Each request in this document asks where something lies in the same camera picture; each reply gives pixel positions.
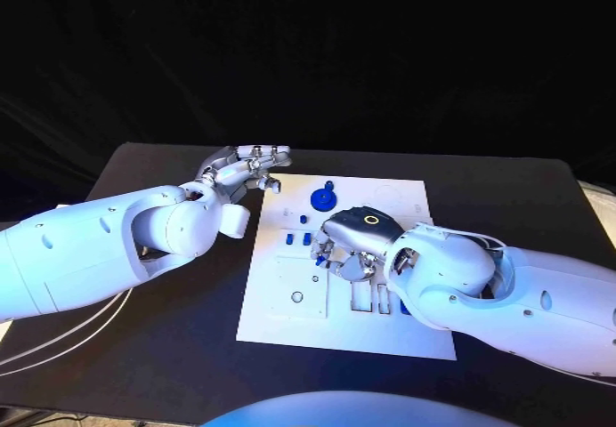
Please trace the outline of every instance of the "black tabletop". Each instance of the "black tabletop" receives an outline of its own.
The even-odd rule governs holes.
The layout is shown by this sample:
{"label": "black tabletop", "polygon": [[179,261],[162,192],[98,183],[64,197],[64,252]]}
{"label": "black tabletop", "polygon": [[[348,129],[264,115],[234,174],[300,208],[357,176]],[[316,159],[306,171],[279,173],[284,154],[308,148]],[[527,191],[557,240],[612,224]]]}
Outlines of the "black tabletop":
{"label": "black tabletop", "polygon": [[[124,144],[90,199],[191,181],[214,152]],[[616,268],[561,161],[305,150],[293,159],[279,172],[422,180],[436,224]],[[119,317],[80,349],[0,377],[2,405],[204,423],[286,394],[359,390],[434,399],[524,425],[613,425],[615,388],[556,373],[465,334],[455,334],[458,362],[237,342],[261,198],[254,190],[241,201],[253,212],[244,239],[220,235],[208,254],[134,289]],[[0,359],[70,329],[100,306],[18,321]],[[65,350],[98,326],[0,372]]]}

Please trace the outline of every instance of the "circular cutout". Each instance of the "circular cutout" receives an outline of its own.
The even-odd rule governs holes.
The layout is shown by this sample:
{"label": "circular cutout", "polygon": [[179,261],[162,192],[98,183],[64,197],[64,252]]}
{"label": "circular cutout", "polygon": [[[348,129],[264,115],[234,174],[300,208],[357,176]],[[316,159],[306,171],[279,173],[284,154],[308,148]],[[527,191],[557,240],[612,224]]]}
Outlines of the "circular cutout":
{"label": "circular cutout", "polygon": [[292,293],[293,302],[302,302],[303,299],[305,299],[305,295],[299,291],[295,291]]}
{"label": "circular cutout", "polygon": [[370,224],[370,225],[377,225],[377,224],[378,224],[378,217],[377,217],[377,216],[370,215],[370,216],[364,219],[364,221],[365,221],[365,222],[367,222],[367,224]]}

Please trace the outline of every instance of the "black curtain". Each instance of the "black curtain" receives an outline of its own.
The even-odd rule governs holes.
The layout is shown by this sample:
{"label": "black curtain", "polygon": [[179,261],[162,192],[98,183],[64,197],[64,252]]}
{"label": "black curtain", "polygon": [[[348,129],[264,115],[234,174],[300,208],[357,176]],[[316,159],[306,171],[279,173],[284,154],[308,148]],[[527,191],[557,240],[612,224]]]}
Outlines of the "black curtain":
{"label": "black curtain", "polygon": [[3,6],[0,219],[82,200],[126,141],[556,157],[616,184],[610,37],[570,22],[530,35],[407,4]]}

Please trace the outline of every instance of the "wire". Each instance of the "wire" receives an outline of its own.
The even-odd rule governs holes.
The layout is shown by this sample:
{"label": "wire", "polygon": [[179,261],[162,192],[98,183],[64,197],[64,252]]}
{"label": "wire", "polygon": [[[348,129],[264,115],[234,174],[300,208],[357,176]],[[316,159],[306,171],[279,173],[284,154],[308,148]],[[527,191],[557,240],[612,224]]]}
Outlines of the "wire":
{"label": "wire", "polygon": [[472,238],[478,238],[484,242],[485,242],[485,239],[488,239],[501,245],[501,247],[489,247],[489,245],[488,245],[488,249],[498,251],[498,250],[504,249],[504,247],[507,247],[507,244],[498,238],[494,238],[492,236],[486,236],[485,234],[471,233],[469,231],[447,229],[446,227],[439,227],[436,225],[426,224],[424,222],[419,222],[419,223],[422,223],[422,225],[424,225],[432,230],[440,230],[440,231],[445,231],[445,232],[452,233],[452,234],[460,234],[462,236],[471,236]]}
{"label": "wire", "polygon": [[64,356],[68,352],[71,352],[77,347],[80,347],[81,345],[84,345],[98,334],[98,332],[106,328],[106,326],[110,324],[110,322],[113,321],[113,319],[116,318],[116,316],[120,313],[120,310],[123,309],[123,306],[126,304],[126,302],[129,301],[129,297],[132,296],[132,292],[133,289],[129,289],[129,292],[126,293],[124,299],[123,299],[123,303],[120,304],[119,309],[116,310],[116,312],[111,314],[110,319],[107,320],[107,322],[103,324],[103,326],[97,329],[97,331],[90,335],[90,337],[81,341],[78,344],[75,344],[68,350],[62,351],[62,353],[58,353],[55,356],[52,356],[51,358],[42,360],[41,362],[35,363],[33,365],[29,365],[26,367],[22,367],[20,369],[16,369],[15,371],[9,371],[5,372],[3,374],[0,374],[0,376],[6,376],[6,375],[12,375],[16,374],[18,372],[25,371],[26,369],[31,369],[33,367],[38,367],[39,365],[42,365],[44,363],[51,362],[52,360],[58,359],[61,356]]}
{"label": "wire", "polygon": [[35,425],[44,425],[46,423],[52,423],[54,421],[61,421],[61,420],[84,421],[88,417],[90,415],[82,416],[81,418],[77,418],[74,416],[59,416],[58,418],[52,418],[51,420],[45,420],[45,421],[41,421],[39,423],[31,424],[29,427],[33,427]]}
{"label": "wire", "polygon": [[39,345],[38,347],[35,347],[33,349],[25,351],[23,353],[19,353],[12,358],[5,359],[3,361],[0,361],[0,366],[6,365],[13,360],[22,359],[29,354],[32,354],[35,351],[39,351],[41,349],[44,349],[45,347],[48,347],[49,345],[52,345],[55,342],[61,341],[68,335],[74,334],[107,311],[107,309],[110,308],[110,306],[119,301],[119,298],[120,298],[121,295],[123,295],[123,293],[119,293],[116,295],[116,297],[113,298],[113,300],[110,301],[110,303],[103,307],[103,309],[100,310],[100,312],[81,325],[77,325],[68,332],[65,332],[62,335],[57,336],[45,344]]}
{"label": "wire", "polygon": [[599,384],[603,384],[603,385],[609,385],[610,387],[616,387],[616,383],[610,383],[609,381],[600,381],[600,380],[596,380],[595,378],[587,378],[586,376],[574,374],[573,372],[564,371],[563,369],[559,369],[557,367],[551,367],[548,365],[544,365],[537,360],[530,359],[530,361],[534,362],[534,363],[537,363],[543,367],[547,367],[553,371],[560,372],[561,374],[566,374],[569,376],[574,376],[576,378],[580,378],[580,380],[587,380],[587,381],[592,381],[593,383],[599,383]]}

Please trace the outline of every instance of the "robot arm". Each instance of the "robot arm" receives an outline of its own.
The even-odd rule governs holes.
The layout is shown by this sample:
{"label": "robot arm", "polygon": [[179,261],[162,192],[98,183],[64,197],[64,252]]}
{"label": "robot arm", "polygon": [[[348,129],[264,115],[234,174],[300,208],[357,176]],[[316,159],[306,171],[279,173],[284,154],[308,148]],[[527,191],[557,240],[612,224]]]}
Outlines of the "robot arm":
{"label": "robot arm", "polygon": [[[497,240],[488,236],[427,224],[404,231],[383,215],[355,207],[323,223],[312,251],[321,267],[367,280],[371,274],[361,278],[358,271],[374,258],[388,290],[427,326],[469,334],[548,367],[616,376],[616,271],[557,254],[489,247]],[[355,246],[358,236],[371,243]],[[345,262],[329,260],[334,245],[352,255]]]}
{"label": "robot arm", "polygon": [[0,322],[101,301],[202,255],[218,232],[244,237],[248,188],[280,192],[267,169],[289,147],[227,147],[195,181],[35,215],[0,232]]}

